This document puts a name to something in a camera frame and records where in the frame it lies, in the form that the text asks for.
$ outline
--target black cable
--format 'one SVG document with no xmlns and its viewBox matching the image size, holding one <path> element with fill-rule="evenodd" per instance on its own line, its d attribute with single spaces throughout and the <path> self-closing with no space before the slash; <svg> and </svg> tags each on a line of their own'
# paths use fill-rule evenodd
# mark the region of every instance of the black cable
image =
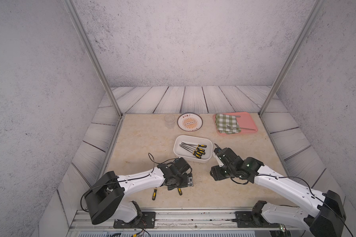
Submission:
<svg viewBox="0 0 356 237">
<path fill-rule="evenodd" d="M 305 233 L 305 232 L 306 232 L 306 231 L 304 231 L 304 232 L 303 232 L 303 234 L 302 234 L 301 236 L 299 236 L 299 237 L 302 237 L 302 236 L 304 235 L 304 233 Z"/>
<path fill-rule="evenodd" d="M 237 183 L 237 184 L 248 184 L 248 183 L 249 183 L 249 181 L 247 181 L 247 182 L 245 182 L 245 183 L 238 183 L 238 182 L 234 181 L 232 178 L 231 178 L 231 180 L 232 180 L 234 183 Z"/>
<path fill-rule="evenodd" d="M 158 163 L 158 162 L 155 162 L 155 161 L 154 161 L 154 157 L 153 157 L 152 154 L 148 153 L 148 155 L 149 155 L 149 159 L 150 159 L 152 162 L 154 162 L 154 163 L 156 163 L 156 164 L 159 164 L 159 165 L 160 165 L 160 164 L 163 164 L 163 163 L 165 163 L 166 161 L 169 161 L 169 160 L 176 160 L 176 159 L 178 159 L 178 158 L 173 158 L 173 159 L 168 159 L 168 160 L 165 160 L 164 162 Z"/>
<path fill-rule="evenodd" d="M 348 226 L 344 223 L 343 219 L 342 219 L 339 215 L 337 215 L 337 213 L 336 213 L 334 210 L 332 210 L 331 207 L 329 207 L 327 204 L 325 204 L 322 200 L 320 200 L 318 197 L 315 197 L 315 198 L 318 199 L 319 201 L 321 201 L 324 205 L 326 205 L 326 206 L 328 207 L 328 209 L 330 209 L 333 213 L 335 213 L 335 215 L 336 215 L 337 217 L 339 217 L 339 219 L 342 221 L 343 225 L 347 228 L 347 230 L 349 231 L 349 233 L 350 233 L 351 236 L 353 237 L 351 231 L 349 230 Z"/>
<path fill-rule="evenodd" d="M 86 210 L 83 208 L 83 206 L 82 206 L 82 199 L 83 199 L 84 194 L 83 194 L 82 197 L 80 198 L 80 207 L 82 208 L 83 211 L 88 212 L 88 211 L 86 211 Z"/>
<path fill-rule="evenodd" d="M 141 221 L 144 223 L 144 228 L 142 228 L 142 227 L 139 226 Z M 145 223 L 142 219 L 140 219 L 140 220 L 138 221 L 138 224 L 136 225 L 136 228 L 140 228 L 141 230 L 143 230 L 144 232 L 146 232 L 146 233 L 149 235 L 149 237 L 150 237 L 149 232 L 145 230 L 146 226 L 147 226 L 146 223 Z"/>
<path fill-rule="evenodd" d="M 283 179 L 283 178 L 298 178 L 298 179 L 300 179 L 300 180 L 302 180 L 303 182 L 306 183 L 306 185 L 309 187 L 309 191 L 310 191 L 311 195 L 312 195 L 313 197 L 315 197 L 315 195 L 313 194 L 313 192 L 311 192 L 311 187 L 310 187 L 310 185 L 309 185 L 304 179 L 302 179 L 302 178 L 299 178 L 299 177 L 296 177 L 296 176 L 283 176 L 283 177 L 278 176 L 278 177 L 277 177 L 277 176 L 270 175 L 270 174 L 259 174 L 259 175 L 256 175 L 256 176 L 269 176 L 269 177 L 279 178 L 279 179 Z"/>
<path fill-rule="evenodd" d="M 299 177 L 296 177 L 296 176 L 285 176 L 285 177 L 280 177 L 280 176 L 278 176 L 278 177 L 277 177 L 277 176 L 269 175 L 269 174 L 259 174 L 259 175 L 256 175 L 256 176 L 269 176 L 269 177 L 279 178 L 279 179 L 282 179 L 282 178 L 297 178 L 297 179 L 302 180 L 302 181 L 305 182 L 306 185 L 309 187 L 309 191 L 310 191 L 311 195 L 312 195 L 314 198 L 316 198 L 316 199 L 318 199 L 319 201 L 321 201 L 324 205 L 326 205 L 326 206 L 328 207 L 328 209 L 330 209 L 333 213 L 335 213 L 335 215 L 342 221 L 343 225 L 347 228 L 347 230 L 349 231 L 349 233 L 350 233 L 351 236 L 353 237 L 351 231 L 349 230 L 348 226 L 344 223 L 343 219 L 342 219 L 331 207 L 329 207 L 325 202 L 323 202 L 322 200 L 320 200 L 318 197 L 316 197 L 316 196 L 313 194 L 313 192 L 311 192 L 311 187 L 310 187 L 310 185 L 309 185 L 304 179 L 299 178 Z"/>
<path fill-rule="evenodd" d="M 83 196 L 84 196 L 84 195 L 86 195 L 87 193 L 89 193 L 89 192 L 92 191 L 93 189 L 99 188 L 99 187 L 102 187 L 102 186 L 108 185 L 108 184 L 120 183 L 120 182 L 125 182 L 125 181 L 136 180 L 136 179 L 143 179 L 143 178 L 148 177 L 151 173 L 153 173 L 153 171 L 154 171 L 154 164 L 155 164 L 156 162 L 154 161 L 154 157 L 153 157 L 152 154 L 148 153 L 148 155 L 149 155 L 149 159 L 150 159 L 151 161 L 153 161 L 153 169 L 152 169 L 152 171 L 151 171 L 148 175 L 146 175 L 146 176 L 144 176 L 144 177 L 134 178 L 134 179 L 120 180 L 120 181 L 116 181 L 116 182 L 105 183 L 105 184 L 96 186 L 96 187 L 94 187 L 94 188 L 90 188 L 90 189 L 89 189 L 87 192 L 85 192 L 85 193 L 82 195 L 82 197 L 80 198 L 80 207 L 82 208 L 82 210 L 85 211 L 85 212 L 89 212 L 89 211 L 86 211 L 85 209 L 83 209 L 83 206 L 82 206 L 82 199 L 83 199 Z"/>
<path fill-rule="evenodd" d="M 223 153 L 223 155 L 225 155 L 224 152 L 222 151 L 222 149 L 220 148 L 220 146 L 218 146 L 216 143 L 214 143 L 214 144 L 215 144 L 216 147 Z"/>
</svg>

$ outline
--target ventilation grille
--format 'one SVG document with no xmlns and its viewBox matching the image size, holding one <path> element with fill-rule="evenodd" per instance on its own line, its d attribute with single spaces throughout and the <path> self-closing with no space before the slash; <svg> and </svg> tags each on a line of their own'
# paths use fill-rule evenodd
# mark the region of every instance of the ventilation grille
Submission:
<svg viewBox="0 0 356 237">
<path fill-rule="evenodd" d="M 132 237 L 138 231 L 81 231 L 79 237 L 111 237 L 122 233 L 120 237 Z M 252 230 L 214 230 L 214 231 L 148 231 L 150 237 L 255 237 Z"/>
</svg>

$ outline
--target pink tray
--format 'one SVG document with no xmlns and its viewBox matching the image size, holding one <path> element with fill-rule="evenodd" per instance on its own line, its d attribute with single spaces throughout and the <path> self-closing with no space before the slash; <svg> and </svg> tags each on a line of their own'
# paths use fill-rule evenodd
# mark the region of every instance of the pink tray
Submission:
<svg viewBox="0 0 356 237">
<path fill-rule="evenodd" d="M 239 118 L 236 118 L 237 123 L 239 124 L 239 127 L 246 127 L 249 129 L 256 129 L 256 131 L 252 131 L 252 130 L 246 130 L 246 129 L 242 129 L 241 132 L 236 133 L 236 134 L 221 134 L 218 131 L 218 128 L 216 127 L 216 114 L 214 114 L 214 122 L 215 122 L 215 128 L 218 131 L 219 135 L 237 135 L 237 134 L 253 134 L 258 132 L 258 129 L 256 127 L 256 124 L 254 123 L 251 115 L 248 112 L 235 112 L 235 113 L 222 113 L 223 115 L 239 115 Z"/>
</svg>

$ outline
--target wooden plank panel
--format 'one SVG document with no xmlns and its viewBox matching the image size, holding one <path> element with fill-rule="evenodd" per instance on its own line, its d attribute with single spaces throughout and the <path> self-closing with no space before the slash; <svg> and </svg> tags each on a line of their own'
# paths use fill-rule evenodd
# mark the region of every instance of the wooden plank panel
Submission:
<svg viewBox="0 0 356 237">
<path fill-rule="evenodd" d="M 81 210 L 79 203 L 80 198 L 88 189 L 89 185 L 80 175 L 78 170 L 70 164 L 58 187 L 58 192 L 61 197 L 69 226 L 71 225 L 77 210 Z M 82 205 L 86 205 L 84 199 L 82 200 Z"/>
<path fill-rule="evenodd" d="M 310 145 L 299 128 L 276 132 L 271 136 L 282 159 L 289 158 Z"/>
<path fill-rule="evenodd" d="M 322 191 L 324 193 L 326 193 L 328 190 L 334 191 L 339 194 L 340 198 L 342 199 L 342 202 L 344 200 L 344 197 L 346 196 L 339 184 L 337 184 L 334 177 L 332 177 L 328 169 L 323 172 L 322 176 L 315 183 L 314 189 Z"/>
<path fill-rule="evenodd" d="M 203 87 L 203 92 L 209 113 L 229 113 L 235 111 L 219 87 Z"/>
<path fill-rule="evenodd" d="M 72 159 L 72 163 L 90 185 L 96 182 L 96 176 L 103 164 L 105 152 L 82 142 Z"/>
<path fill-rule="evenodd" d="M 346 212 L 346 225 L 348 226 L 349 230 L 352 232 L 353 236 L 356 237 L 356 210 L 352 206 L 351 202 L 346 199 L 344 204 L 344 211 Z M 346 227 L 344 227 L 342 237 L 351 237 L 351 234 L 348 232 Z"/>
<path fill-rule="evenodd" d="M 284 113 L 287 112 L 287 109 L 280 100 L 273 99 L 266 108 L 266 112 Z"/>
<path fill-rule="evenodd" d="M 251 101 L 244 93 L 242 93 L 237 87 L 220 87 L 225 97 L 231 103 L 233 109 L 236 112 L 250 112 L 256 113 L 260 111 L 260 108 Z"/>
<path fill-rule="evenodd" d="M 111 87 L 111 89 L 115 99 L 118 99 L 122 97 L 124 94 L 126 94 L 128 91 L 133 89 L 133 87 Z M 99 107 L 105 107 L 105 106 L 112 106 L 107 93 L 104 93 L 103 99 L 100 102 Z"/>
<path fill-rule="evenodd" d="M 97 124 L 117 125 L 118 120 L 119 117 L 116 114 L 115 108 L 110 106 L 98 108 L 91 122 Z"/>
<path fill-rule="evenodd" d="M 39 223 L 39 237 L 66 236 L 69 231 L 66 215 L 64 214 L 57 191 L 54 192 Z"/>
<path fill-rule="evenodd" d="M 179 113 L 185 87 L 169 87 L 154 113 Z"/>
<path fill-rule="evenodd" d="M 115 129 L 116 126 L 91 123 L 83 137 L 83 141 L 107 151 Z"/>
<path fill-rule="evenodd" d="M 262 118 L 270 133 L 299 127 L 289 113 L 264 113 Z"/>
<path fill-rule="evenodd" d="M 202 87 L 185 87 L 181 113 L 208 113 Z"/>
<path fill-rule="evenodd" d="M 153 113 L 168 87 L 152 87 L 127 113 Z"/>
<path fill-rule="evenodd" d="M 267 86 L 237 86 L 247 97 L 255 102 L 260 108 L 264 104 L 266 97 L 270 91 Z"/>
<path fill-rule="evenodd" d="M 285 164 L 291 176 L 303 178 L 310 187 L 313 186 L 326 168 L 312 146 L 285 160 Z M 299 179 L 293 180 L 306 186 L 306 184 Z"/>
<path fill-rule="evenodd" d="M 141 97 L 143 97 L 151 87 L 135 87 L 117 101 L 120 110 L 126 113 Z"/>
</svg>

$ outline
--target gray textured wall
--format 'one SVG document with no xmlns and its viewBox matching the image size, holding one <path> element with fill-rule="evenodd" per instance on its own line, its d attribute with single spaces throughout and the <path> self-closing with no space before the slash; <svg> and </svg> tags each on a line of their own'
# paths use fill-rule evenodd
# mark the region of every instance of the gray textured wall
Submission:
<svg viewBox="0 0 356 237">
<path fill-rule="evenodd" d="M 74 0 L 112 87 L 271 85 L 314 0 Z"/>
<path fill-rule="evenodd" d="M 356 208 L 356 0 L 330 0 L 278 96 Z"/>
<path fill-rule="evenodd" d="M 30 236 L 104 94 L 61 0 L 0 0 L 0 236 Z"/>
</svg>

